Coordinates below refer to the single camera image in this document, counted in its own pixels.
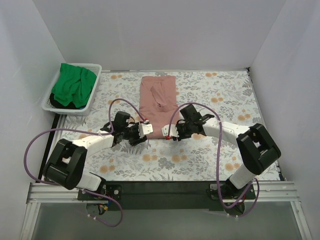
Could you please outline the pink t-shirt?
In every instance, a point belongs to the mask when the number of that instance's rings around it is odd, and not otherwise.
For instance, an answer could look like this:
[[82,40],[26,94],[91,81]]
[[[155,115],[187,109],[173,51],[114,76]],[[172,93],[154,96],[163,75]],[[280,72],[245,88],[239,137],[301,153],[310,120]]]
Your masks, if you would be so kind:
[[147,135],[147,138],[163,139],[162,128],[170,123],[171,118],[173,123],[180,119],[179,113],[176,112],[178,108],[176,77],[144,76],[139,90],[139,112],[143,118],[150,121],[153,128],[153,133]]

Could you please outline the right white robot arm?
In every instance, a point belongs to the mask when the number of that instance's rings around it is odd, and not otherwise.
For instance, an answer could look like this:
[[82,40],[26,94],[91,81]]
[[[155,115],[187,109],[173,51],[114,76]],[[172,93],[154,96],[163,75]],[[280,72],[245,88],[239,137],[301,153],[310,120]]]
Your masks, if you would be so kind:
[[162,128],[166,139],[181,141],[193,134],[215,137],[238,147],[242,165],[224,182],[217,182],[216,194],[237,199],[245,194],[250,183],[281,157],[281,150],[260,123],[252,126],[222,121],[216,112],[201,115],[194,104],[183,104],[182,119],[170,121]]

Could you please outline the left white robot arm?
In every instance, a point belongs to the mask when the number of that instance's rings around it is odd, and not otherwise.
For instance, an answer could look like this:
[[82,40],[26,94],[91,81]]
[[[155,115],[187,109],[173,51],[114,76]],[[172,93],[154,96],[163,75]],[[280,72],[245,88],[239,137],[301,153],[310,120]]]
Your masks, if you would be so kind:
[[60,139],[54,147],[44,169],[44,177],[67,190],[75,188],[89,190],[95,200],[106,196],[106,180],[95,173],[85,171],[87,158],[98,152],[115,147],[125,140],[136,146],[153,133],[149,120],[130,122],[131,115],[119,111],[114,120],[106,123],[97,135],[78,140]]

